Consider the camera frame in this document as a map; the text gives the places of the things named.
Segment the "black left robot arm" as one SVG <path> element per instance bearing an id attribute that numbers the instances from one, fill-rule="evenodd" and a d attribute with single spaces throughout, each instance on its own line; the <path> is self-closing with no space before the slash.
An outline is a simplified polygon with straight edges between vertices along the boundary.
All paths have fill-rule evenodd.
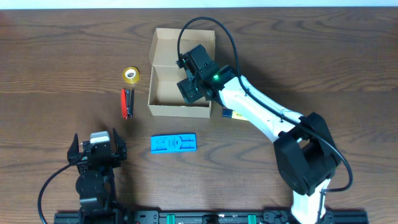
<path id="1" fill-rule="evenodd" d="M 127 159 L 127 147 L 115 129 L 113 139 L 115 152 L 107 131 L 92 133 L 90 139 L 81 144 L 78 136 L 74 135 L 67 159 L 71 166 L 77 167 L 80 175 L 75 184 L 81 205 L 78 223 L 125 222 L 125 211 L 116 201 L 113 169 Z"/>

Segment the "small black yellow item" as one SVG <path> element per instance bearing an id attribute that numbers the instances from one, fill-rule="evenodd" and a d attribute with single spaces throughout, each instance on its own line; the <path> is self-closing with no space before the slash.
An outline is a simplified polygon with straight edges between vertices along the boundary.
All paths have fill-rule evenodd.
<path id="1" fill-rule="evenodd" d="M 244 121 L 248 120 L 242 114 L 237 113 L 236 111 L 233 111 L 233 110 L 227 109 L 227 108 L 223 108 L 222 117 L 231 118 L 231 119 L 239 119 L 239 120 L 244 120 Z"/>

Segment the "blue plastic block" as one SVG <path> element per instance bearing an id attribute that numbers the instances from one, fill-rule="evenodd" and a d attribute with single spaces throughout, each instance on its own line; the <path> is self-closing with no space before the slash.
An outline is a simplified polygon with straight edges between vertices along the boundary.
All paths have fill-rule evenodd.
<path id="1" fill-rule="evenodd" d="M 168 134 L 150 138 L 152 154 L 193 152 L 197 150 L 196 134 Z"/>

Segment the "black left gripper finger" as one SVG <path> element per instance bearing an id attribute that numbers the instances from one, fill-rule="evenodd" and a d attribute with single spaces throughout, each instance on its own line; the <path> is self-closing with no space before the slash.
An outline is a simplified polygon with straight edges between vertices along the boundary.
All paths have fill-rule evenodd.
<path id="1" fill-rule="evenodd" d="M 79 152 L 79 142 L 78 142 L 78 135 L 75 133 L 73 137 L 73 141 L 71 146 L 69 147 L 69 150 L 67 152 L 67 160 L 70 165 L 73 165 L 79 158 L 80 152 Z"/>
<path id="2" fill-rule="evenodd" d="M 127 159 L 127 146 L 126 142 L 120 137 L 115 128 L 113 128 L 113 136 L 116 145 L 117 152 L 121 160 Z"/>

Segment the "red and black stapler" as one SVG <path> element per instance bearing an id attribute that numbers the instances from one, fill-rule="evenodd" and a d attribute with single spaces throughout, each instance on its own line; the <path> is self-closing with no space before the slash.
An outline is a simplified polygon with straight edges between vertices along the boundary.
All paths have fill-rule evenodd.
<path id="1" fill-rule="evenodd" d="M 132 119 L 134 109 L 134 89 L 121 90 L 121 112 L 124 119 Z"/>

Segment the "yellow clear tape roll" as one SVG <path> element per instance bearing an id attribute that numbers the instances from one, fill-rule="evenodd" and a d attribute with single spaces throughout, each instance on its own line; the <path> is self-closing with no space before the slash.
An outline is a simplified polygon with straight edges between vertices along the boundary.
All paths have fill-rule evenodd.
<path id="1" fill-rule="evenodd" d="M 123 71 L 123 79 L 128 84 L 134 84 L 139 81 L 140 73 L 137 67 L 127 67 Z"/>

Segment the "brown cardboard box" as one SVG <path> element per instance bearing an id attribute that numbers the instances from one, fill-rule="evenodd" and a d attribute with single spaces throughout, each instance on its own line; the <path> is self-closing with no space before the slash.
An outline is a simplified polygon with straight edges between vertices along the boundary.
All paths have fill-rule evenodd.
<path id="1" fill-rule="evenodd" d="M 184 69 L 176 64 L 180 29 L 157 28 L 152 39 L 149 59 L 152 65 L 147 105 L 154 116 L 209 118 L 211 102 L 204 98 L 188 104 L 177 83 L 186 79 Z"/>

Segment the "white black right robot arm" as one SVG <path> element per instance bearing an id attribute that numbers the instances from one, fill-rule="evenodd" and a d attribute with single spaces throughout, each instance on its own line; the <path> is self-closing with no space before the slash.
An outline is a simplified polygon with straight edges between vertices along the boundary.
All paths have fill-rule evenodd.
<path id="1" fill-rule="evenodd" d="M 220 67 L 202 45 L 179 54 L 176 63 L 187 74 L 177 84 L 184 100 L 217 102 L 260 129 L 273 143 L 279 173 L 293 191 L 294 218 L 299 223 L 321 220 L 323 195 L 341 162 L 325 120 L 276 103 L 231 66 Z"/>

